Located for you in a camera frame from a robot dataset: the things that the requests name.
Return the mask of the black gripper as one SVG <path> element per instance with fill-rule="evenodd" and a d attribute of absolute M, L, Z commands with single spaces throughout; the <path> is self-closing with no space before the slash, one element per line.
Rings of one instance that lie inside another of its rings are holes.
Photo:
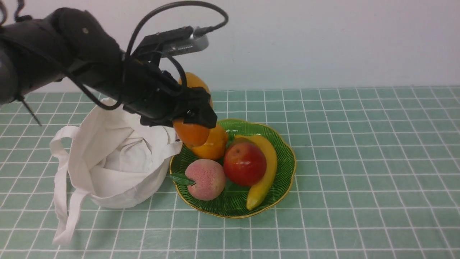
<path fill-rule="evenodd" d="M 215 128 L 211 95 L 204 88 L 188 87 L 181 66 L 178 72 L 182 83 L 151 63 L 130 59 L 123 75 L 123 110 L 140 115 L 142 125 L 171 127 L 174 120 L 183 119 L 186 124 Z"/>

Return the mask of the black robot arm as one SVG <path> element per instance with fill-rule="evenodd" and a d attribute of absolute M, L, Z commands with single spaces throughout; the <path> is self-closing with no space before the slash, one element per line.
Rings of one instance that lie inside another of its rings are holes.
<path fill-rule="evenodd" d="M 181 120 L 214 128 L 210 94 L 188 87 L 167 50 L 192 32 L 184 27 L 146 36 L 128 55 L 86 10 L 63 7 L 43 19 L 21 17 L 1 27 L 1 105 L 68 78 L 103 109 L 113 105 L 98 101 L 89 88 L 120 102 L 141 125 L 172 127 Z"/>

